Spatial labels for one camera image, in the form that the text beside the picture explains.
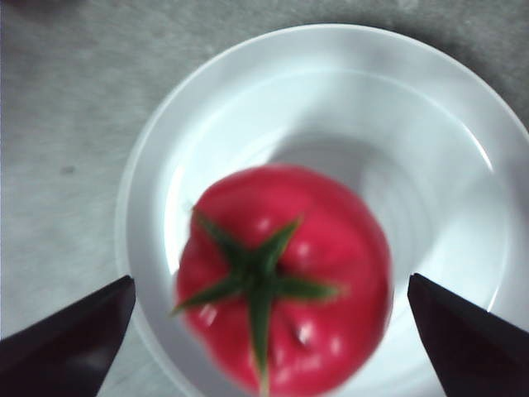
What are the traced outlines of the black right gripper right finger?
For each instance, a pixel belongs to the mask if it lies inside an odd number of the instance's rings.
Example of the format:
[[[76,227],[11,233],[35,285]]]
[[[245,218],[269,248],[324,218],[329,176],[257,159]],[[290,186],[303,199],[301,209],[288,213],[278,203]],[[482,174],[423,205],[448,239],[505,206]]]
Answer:
[[[418,273],[407,299],[445,395],[528,395],[527,331]]]

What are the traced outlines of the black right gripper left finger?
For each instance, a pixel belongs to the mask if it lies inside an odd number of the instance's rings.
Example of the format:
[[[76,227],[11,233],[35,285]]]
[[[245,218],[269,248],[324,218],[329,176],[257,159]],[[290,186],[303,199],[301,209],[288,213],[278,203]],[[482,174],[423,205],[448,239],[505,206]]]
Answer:
[[[123,343],[136,302],[123,276],[1,340],[2,396],[95,396]]]

